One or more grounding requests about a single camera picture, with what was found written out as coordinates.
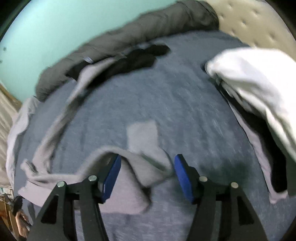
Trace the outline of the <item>person left hand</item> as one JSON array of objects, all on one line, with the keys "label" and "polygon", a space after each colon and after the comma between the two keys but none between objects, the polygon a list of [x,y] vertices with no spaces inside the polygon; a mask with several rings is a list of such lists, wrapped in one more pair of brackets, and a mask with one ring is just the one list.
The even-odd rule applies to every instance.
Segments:
[{"label": "person left hand", "polygon": [[27,238],[31,229],[27,224],[27,222],[29,222],[27,215],[22,209],[19,209],[16,213],[15,219],[20,237]]}]

